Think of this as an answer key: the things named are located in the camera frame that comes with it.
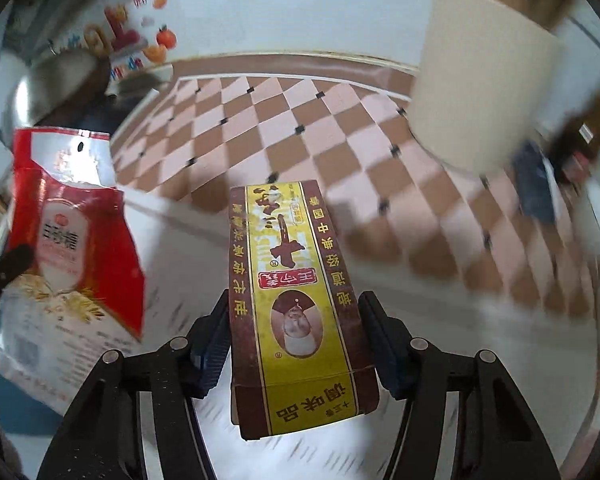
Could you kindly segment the yellow brown seasoning box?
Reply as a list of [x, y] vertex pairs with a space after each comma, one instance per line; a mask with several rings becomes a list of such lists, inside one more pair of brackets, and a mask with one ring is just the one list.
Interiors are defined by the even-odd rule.
[[373, 358], [317, 182], [232, 188], [228, 220], [233, 420], [242, 437], [375, 411]]

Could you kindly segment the red white sugar bag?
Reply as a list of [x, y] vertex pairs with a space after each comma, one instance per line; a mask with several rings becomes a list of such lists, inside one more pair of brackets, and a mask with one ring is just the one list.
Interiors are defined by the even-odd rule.
[[109, 139], [58, 127], [14, 137], [8, 246], [33, 259], [0, 299], [0, 374], [58, 414], [105, 351], [142, 340], [145, 277]]

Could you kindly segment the checkered white tablecloth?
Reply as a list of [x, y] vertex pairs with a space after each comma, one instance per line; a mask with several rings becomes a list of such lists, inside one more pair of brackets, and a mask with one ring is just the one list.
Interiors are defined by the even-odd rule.
[[408, 93], [267, 68], [197, 76], [179, 65], [112, 139], [146, 276], [140, 348], [208, 312], [226, 285], [235, 185], [314, 180], [356, 290], [446, 351], [492, 349], [565, 465], [597, 378], [593, 273], [562, 198], [525, 216], [514, 176], [446, 169], [415, 141]]

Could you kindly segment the steel wok with lid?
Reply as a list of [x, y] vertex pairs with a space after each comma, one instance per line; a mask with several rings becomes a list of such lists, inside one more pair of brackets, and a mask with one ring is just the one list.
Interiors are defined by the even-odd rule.
[[114, 133], [142, 99], [173, 76], [171, 64], [111, 78], [109, 58], [77, 48], [35, 62], [9, 92], [0, 143], [9, 150], [18, 128], [67, 127]]

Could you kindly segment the dark blue smartphone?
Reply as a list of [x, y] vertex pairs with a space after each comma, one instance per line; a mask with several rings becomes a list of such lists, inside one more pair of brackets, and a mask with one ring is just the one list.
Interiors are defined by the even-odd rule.
[[513, 159], [513, 170], [521, 212], [544, 226], [554, 226], [558, 188], [554, 169], [539, 145], [527, 141]]

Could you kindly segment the dark soy sauce bottle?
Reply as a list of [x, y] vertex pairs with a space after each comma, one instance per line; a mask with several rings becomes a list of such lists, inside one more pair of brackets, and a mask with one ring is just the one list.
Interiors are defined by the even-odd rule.
[[600, 112], [590, 108], [566, 123], [546, 158], [558, 184], [580, 184], [600, 157]]

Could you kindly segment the beige utensil holder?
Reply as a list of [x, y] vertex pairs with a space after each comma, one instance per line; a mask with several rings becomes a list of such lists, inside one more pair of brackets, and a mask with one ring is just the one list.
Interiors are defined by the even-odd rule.
[[503, 168], [530, 136], [559, 39], [498, 0], [434, 0], [407, 109], [415, 139], [474, 174]]

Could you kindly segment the colourful wall sticker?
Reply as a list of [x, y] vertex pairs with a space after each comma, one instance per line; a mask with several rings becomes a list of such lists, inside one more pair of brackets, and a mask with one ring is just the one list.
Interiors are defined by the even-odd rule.
[[79, 0], [54, 41], [106, 58], [117, 81], [174, 58], [177, 17], [173, 0]]

